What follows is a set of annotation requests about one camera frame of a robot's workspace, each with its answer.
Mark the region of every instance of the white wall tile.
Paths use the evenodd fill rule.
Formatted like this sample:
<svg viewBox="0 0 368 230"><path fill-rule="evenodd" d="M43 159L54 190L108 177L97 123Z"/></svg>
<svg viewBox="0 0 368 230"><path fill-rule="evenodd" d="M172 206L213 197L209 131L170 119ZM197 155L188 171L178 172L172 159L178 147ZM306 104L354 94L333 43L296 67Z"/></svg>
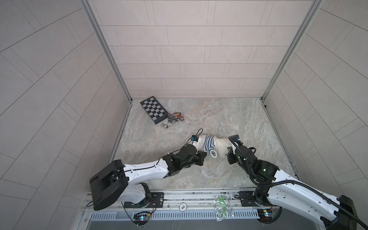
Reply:
<svg viewBox="0 0 368 230"><path fill-rule="evenodd" d="M368 31L354 27L335 50L335 54L358 72L368 77Z"/></svg>
<svg viewBox="0 0 368 230"><path fill-rule="evenodd" d="M93 34L92 27L82 9L68 15L68 18L82 41L86 40Z"/></svg>
<svg viewBox="0 0 368 230"><path fill-rule="evenodd" d="M66 112L56 108L3 179L39 187L76 124Z"/></svg>
<svg viewBox="0 0 368 230"><path fill-rule="evenodd" d="M114 46L114 51L118 64L157 63L153 46Z"/></svg>
<svg viewBox="0 0 368 230"><path fill-rule="evenodd" d="M73 118L76 122L78 122L81 118L79 114L64 100L59 104L59 107L64 110L64 112L66 112L69 116L71 116L71 118Z"/></svg>
<svg viewBox="0 0 368 230"><path fill-rule="evenodd" d="M127 82L131 90L162 90L160 79L127 79Z"/></svg>
<svg viewBox="0 0 368 230"><path fill-rule="evenodd" d="M118 111L118 107L111 100L108 104L100 122L97 125L96 132L103 138L106 139L109 134L110 127L114 121L115 115Z"/></svg>
<svg viewBox="0 0 368 230"><path fill-rule="evenodd" d="M102 80L104 81L112 71L111 67L110 67L110 64L107 61L107 58L106 58L105 54L101 55L97 59L95 64L96 64L98 70L100 71L100 73L102 74Z"/></svg>
<svg viewBox="0 0 368 230"><path fill-rule="evenodd" d="M118 86L119 82L115 74L111 71L95 95L96 99L105 109Z"/></svg>
<svg viewBox="0 0 368 230"><path fill-rule="evenodd" d="M93 3L102 25L149 25L144 1L104 1Z"/></svg>
<svg viewBox="0 0 368 230"><path fill-rule="evenodd" d="M212 90L175 90L176 98L210 98Z"/></svg>
<svg viewBox="0 0 368 230"><path fill-rule="evenodd" d="M311 69L295 53L293 53L285 67L285 72L299 87L311 72Z"/></svg>
<svg viewBox="0 0 368 230"><path fill-rule="evenodd" d="M225 64L185 64L186 78L222 78Z"/></svg>
<svg viewBox="0 0 368 230"><path fill-rule="evenodd" d="M115 26L122 46L167 46L165 26Z"/></svg>
<svg viewBox="0 0 368 230"><path fill-rule="evenodd" d="M68 30L70 31L70 33L72 34L72 36L74 37L74 39L78 43L78 45L81 44L82 39L81 39L81 37L79 37L77 31L75 30L75 28L74 28L73 24L71 23L70 19L68 18L68 16L62 18L62 21L67 26Z"/></svg>
<svg viewBox="0 0 368 230"><path fill-rule="evenodd" d="M161 46L161 54L163 63L203 63L205 47Z"/></svg>
<svg viewBox="0 0 368 230"><path fill-rule="evenodd" d="M303 127L333 176L357 168L353 159L317 113L306 121Z"/></svg>
<svg viewBox="0 0 368 230"><path fill-rule="evenodd" d="M67 229L75 208L58 206L46 230Z"/></svg>
<svg viewBox="0 0 368 230"><path fill-rule="evenodd" d="M156 18L155 18L155 12L153 10L152 1L146 0L145 3L146 3L149 25L156 25Z"/></svg>
<svg viewBox="0 0 368 230"><path fill-rule="evenodd" d="M222 78L207 79L207 90L211 89L238 89L240 79Z"/></svg>
<svg viewBox="0 0 368 230"><path fill-rule="evenodd" d="M221 34L223 34L222 26L167 27L171 46L219 46Z"/></svg>
<svg viewBox="0 0 368 230"><path fill-rule="evenodd" d="M262 19L259 25L262 25L262 26L266 25L274 3L275 1L267 1L267 5L263 12Z"/></svg>
<svg viewBox="0 0 368 230"><path fill-rule="evenodd" d="M90 103L65 143L64 149L74 156L82 158L101 117L102 113L100 110L95 104Z"/></svg>
<svg viewBox="0 0 368 230"><path fill-rule="evenodd" d="M141 78L137 64L117 64L117 67L123 79Z"/></svg>
<svg viewBox="0 0 368 230"><path fill-rule="evenodd" d="M252 63L254 56L255 56L255 52L257 52L258 46L252 46L251 51L249 53L248 59L247 59L247 63Z"/></svg>
<svg viewBox="0 0 368 230"><path fill-rule="evenodd" d="M266 102L268 111L272 115L272 119L275 122L276 128L278 128L278 129L281 128L281 126L284 124L284 122L283 122L279 112L277 111L271 97L267 97L265 102Z"/></svg>
<svg viewBox="0 0 368 230"><path fill-rule="evenodd" d="M368 81L364 76L342 61L325 82L363 122L368 123Z"/></svg>
<svg viewBox="0 0 368 230"><path fill-rule="evenodd" d="M37 188L0 180L0 195L30 200L36 191Z"/></svg>
<svg viewBox="0 0 368 230"><path fill-rule="evenodd" d="M312 147L310 149L308 149L306 152L302 153L301 156L303 157L304 160L307 160L309 157L314 156L318 153L316 147Z"/></svg>
<svg viewBox="0 0 368 230"><path fill-rule="evenodd" d="M11 106L33 83L0 55L0 114Z"/></svg>
<svg viewBox="0 0 368 230"><path fill-rule="evenodd" d="M293 137L299 152L304 153L313 147L312 141L304 131L303 126L300 124L291 108L288 108L281 117L287 127L287 130Z"/></svg>
<svg viewBox="0 0 368 230"><path fill-rule="evenodd" d="M266 3L266 1L217 1L213 25L258 26Z"/></svg>
<svg viewBox="0 0 368 230"><path fill-rule="evenodd" d="M273 26L224 26L222 46L267 46Z"/></svg>
<svg viewBox="0 0 368 230"><path fill-rule="evenodd" d="M351 23L347 23L344 29L339 33L337 38L333 41L333 43L328 47L328 50L331 52L335 52L335 50L338 48L338 46L343 42L343 40L346 38L346 36L350 33L350 31L355 26Z"/></svg>
<svg viewBox="0 0 368 230"><path fill-rule="evenodd" d="M78 166L80 159L70 152L66 151L65 149L62 149L58 155L63 160L66 160L67 162L71 163L72 165Z"/></svg>
<svg viewBox="0 0 368 230"><path fill-rule="evenodd" d="M52 71L69 89L72 89L97 59L97 52L92 42L87 39L57 63Z"/></svg>
<svg viewBox="0 0 368 230"><path fill-rule="evenodd" d="M41 24L37 21L36 17L29 10L28 6L24 3L23 0L12 0L14 5L18 8L18 10L23 14L23 16L27 19L27 21L32 25L35 31L42 29Z"/></svg>
<svg viewBox="0 0 368 230"><path fill-rule="evenodd" d="M14 229L46 229L75 169L56 158Z"/></svg>
<svg viewBox="0 0 368 230"><path fill-rule="evenodd" d="M82 116L101 85L102 83L95 71L89 68L68 95L66 95L64 101Z"/></svg>
<svg viewBox="0 0 368 230"><path fill-rule="evenodd" d="M174 98L175 93L173 90L146 90L139 91L140 98L149 98L155 96L155 98Z"/></svg>
<svg viewBox="0 0 368 230"><path fill-rule="evenodd" d="M319 10L308 27L307 34L328 48L346 26L347 21Z"/></svg>
<svg viewBox="0 0 368 230"><path fill-rule="evenodd" d="M208 1L207 25L213 25L216 1Z"/></svg>
<svg viewBox="0 0 368 230"><path fill-rule="evenodd" d="M311 118L317 111L312 107L306 114L304 114L300 119L299 122L304 124L309 118Z"/></svg>
<svg viewBox="0 0 368 230"><path fill-rule="evenodd" d="M210 63L247 63L250 46L211 46Z"/></svg>
<svg viewBox="0 0 368 230"><path fill-rule="evenodd" d="M298 31L298 26L275 26L268 46L288 46Z"/></svg>
<svg viewBox="0 0 368 230"><path fill-rule="evenodd" d="M0 195L0 223L2 229L13 229L29 201Z"/></svg>
<svg viewBox="0 0 368 230"><path fill-rule="evenodd" d="M180 78L180 64L143 64L146 78Z"/></svg>
<svg viewBox="0 0 368 230"><path fill-rule="evenodd" d="M301 175L300 179L301 179L301 181L308 184L309 186L312 186L312 187L318 189L318 186L317 186L316 182L314 181L314 179L312 177L312 174L310 172L307 172L307 173L304 173L303 175Z"/></svg>
<svg viewBox="0 0 368 230"><path fill-rule="evenodd" d="M367 30L368 15L362 10L367 7L368 2L365 0L341 0L333 9L332 14Z"/></svg>
<svg viewBox="0 0 368 230"><path fill-rule="evenodd" d="M6 60L8 60L19 72L21 72L32 83L36 83L40 77L10 48L0 53Z"/></svg>
<svg viewBox="0 0 368 230"><path fill-rule="evenodd" d="M365 176L359 168L335 176L335 180L339 185L363 178L365 178Z"/></svg>
<svg viewBox="0 0 368 230"><path fill-rule="evenodd" d="M231 64L228 78L262 78L267 64Z"/></svg>
<svg viewBox="0 0 368 230"><path fill-rule="evenodd" d="M51 23L81 8L81 4L73 0L24 0L24 3L32 11L33 15L43 27L50 25Z"/></svg>
<svg viewBox="0 0 368 230"><path fill-rule="evenodd" d="M0 51L35 32L12 1L0 4Z"/></svg>
<svg viewBox="0 0 368 230"><path fill-rule="evenodd" d="M288 150L293 160L293 164L296 166L296 169L299 172L299 174L304 174L308 172L309 171L308 167L305 164L303 158L301 157L300 152L298 148L296 147L293 141L293 138L290 136L290 133L287 130L286 126L285 125L281 126L281 128L279 129L279 132L280 132L282 140L284 141L286 145L286 149Z"/></svg>
<svg viewBox="0 0 368 230"><path fill-rule="evenodd" d="M364 213L365 207L368 205L366 199L362 199L366 191L368 190L368 180L366 178L352 181L347 184L340 185L340 188L344 192L344 195L351 198L354 201L354 206L357 213ZM366 215L360 215L360 219L366 223L368 218Z"/></svg>
<svg viewBox="0 0 368 230"><path fill-rule="evenodd" d="M258 46L252 63L279 64L287 46Z"/></svg>
<svg viewBox="0 0 368 230"><path fill-rule="evenodd" d="M202 79L166 79L168 90L200 90Z"/></svg>
<svg viewBox="0 0 368 230"><path fill-rule="evenodd" d="M205 58L203 63L209 63L210 53L211 53L211 46L205 46Z"/></svg>
<svg viewBox="0 0 368 230"><path fill-rule="evenodd" d="M100 26L100 28L109 46L121 46L114 26Z"/></svg>
<svg viewBox="0 0 368 230"><path fill-rule="evenodd" d="M337 131L335 133L335 136L337 139L340 140L349 135L350 133L360 129L363 126L365 126L365 123L361 119L357 118L354 121L347 124L346 126L344 126L343 128L341 128L339 131Z"/></svg>
<svg viewBox="0 0 368 230"><path fill-rule="evenodd" d="M3 177L5 172L11 166L11 164L13 164L14 161L15 161L14 158L11 158L9 156L0 153L0 177Z"/></svg>
<svg viewBox="0 0 368 230"><path fill-rule="evenodd" d="M299 26L312 1L275 1L266 25Z"/></svg>
<svg viewBox="0 0 368 230"><path fill-rule="evenodd" d="M303 94L332 132L336 132L357 118L353 111L318 76L309 82Z"/></svg>
<svg viewBox="0 0 368 230"><path fill-rule="evenodd" d="M153 1L156 25L207 25L208 1Z"/></svg>
<svg viewBox="0 0 368 230"><path fill-rule="evenodd" d="M65 196L75 199L82 198L83 190L90 179L93 167L101 149L102 145L92 137L67 189L65 190Z"/></svg>
<svg viewBox="0 0 368 230"><path fill-rule="evenodd" d="M291 79L287 80L285 86L281 90L281 93L285 97L298 120L304 114L306 114L310 108L312 108L312 105Z"/></svg>
<svg viewBox="0 0 368 230"><path fill-rule="evenodd" d="M280 111L287 103L279 88L276 86L272 88L270 97L278 111Z"/></svg>
<svg viewBox="0 0 368 230"><path fill-rule="evenodd" d="M76 46L65 23L59 20L16 43L11 49L39 76L43 76Z"/></svg>
<svg viewBox="0 0 368 230"><path fill-rule="evenodd" d="M50 71L25 92L0 116L0 152L18 157L68 91Z"/></svg>
<svg viewBox="0 0 368 230"><path fill-rule="evenodd" d="M247 78L244 82L243 89L249 90L265 90L270 79Z"/></svg>
<svg viewBox="0 0 368 230"><path fill-rule="evenodd" d="M212 92L213 98L245 98L248 90L214 90Z"/></svg>
<svg viewBox="0 0 368 230"><path fill-rule="evenodd" d="M321 191L335 195L337 197L343 194L319 154L308 158L305 163L307 164L314 181Z"/></svg>
<svg viewBox="0 0 368 230"><path fill-rule="evenodd" d="M303 60L322 80L337 66L340 59L328 49L304 35L295 50L296 55Z"/></svg>
<svg viewBox="0 0 368 230"><path fill-rule="evenodd" d="M366 164L367 138L368 127L363 126L362 128L340 140L341 144L348 151L365 176L368 175L368 165Z"/></svg>

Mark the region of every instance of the gray marble surface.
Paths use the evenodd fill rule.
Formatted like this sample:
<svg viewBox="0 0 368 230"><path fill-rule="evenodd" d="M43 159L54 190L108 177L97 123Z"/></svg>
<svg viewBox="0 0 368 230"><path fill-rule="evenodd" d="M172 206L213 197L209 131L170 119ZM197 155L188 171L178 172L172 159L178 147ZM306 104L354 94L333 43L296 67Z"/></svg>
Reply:
<svg viewBox="0 0 368 230"><path fill-rule="evenodd" d="M180 149L186 140L202 128L202 134L218 138L238 134L247 147L257 149L256 157L269 161L294 175L270 121L258 98L242 99L158 99L167 111L183 110L185 122L174 123L168 129L157 125L133 101L115 159L126 164L151 162ZM147 181L150 189L175 188L237 188L255 187L249 176L237 164L226 158L207 156L203 166L193 165L179 174Z"/></svg>

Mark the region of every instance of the wire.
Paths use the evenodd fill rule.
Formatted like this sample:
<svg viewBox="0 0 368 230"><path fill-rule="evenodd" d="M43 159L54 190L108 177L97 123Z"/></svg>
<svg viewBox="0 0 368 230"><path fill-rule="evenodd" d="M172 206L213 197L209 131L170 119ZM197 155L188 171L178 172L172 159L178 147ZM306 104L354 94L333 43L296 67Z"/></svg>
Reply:
<svg viewBox="0 0 368 230"><path fill-rule="evenodd" d="M349 212L349 210L347 210L346 208L344 208L344 207L342 207L341 205L339 205L339 204L337 204L337 203L335 203L335 202L333 202L330 198L328 198L328 197L326 197L325 195L323 195L321 192L319 192L318 190L316 190L315 188L313 188L313 187L311 187L311 186L309 186L309 185L306 185L306 184L304 184L304 183L302 183L302 182L300 182L300 181L295 181L295 180L283 180L283 181L279 181L279 182L275 182L275 183L271 183L271 184L260 184L260 183L258 183L258 182L256 182L256 181L254 181L254 177L253 177L253 174L254 174L254 171L253 171L253 169L251 168L251 167L249 167L249 160L248 160L248 158L246 158L245 156L244 156L244 154L243 154L243 152L240 150L240 148L237 146L237 145L235 145L234 143L233 143L233 140L234 140L234 138L233 137L229 137L229 140L230 140L230 142L235 146L235 148L237 148L239 151L240 151L240 153L243 155L243 157L246 159L246 161L245 161L245 167L247 168L247 172L249 173L249 177L250 177L250 179L251 179L251 181L255 184L255 185L257 185L257 186L260 186L260 187L273 187L273 186L278 186L278 185L282 185L282 184L297 184L297 185L299 185L299 186L302 186L302 187L304 187L304 188L306 188L306 189L309 189L309 190L311 190L312 192L314 192L315 194L317 194L317 195L319 195L320 197L322 197L322 199L324 199L324 200L326 200L326 202L328 203L328 204L332 204L333 206L335 206L335 207L337 207L340 211L342 211L344 214L346 214L349 218L351 218L351 219L353 219L353 220L355 220L358 224L360 224L364 229L367 229L368 230L368 226L365 224L365 223L363 223L363 221L361 221L357 216L355 216L353 213L351 213L351 212Z"/></svg>
<svg viewBox="0 0 368 230"><path fill-rule="evenodd" d="M132 220L132 218L130 218L130 216L128 215L127 211L125 210L125 207L124 207L124 205L123 205L123 202L121 202L121 205L123 206L124 211L125 211L125 213L127 214L127 216L129 217L129 219L133 222L133 224L135 224L135 223L134 223L134 221Z"/></svg>

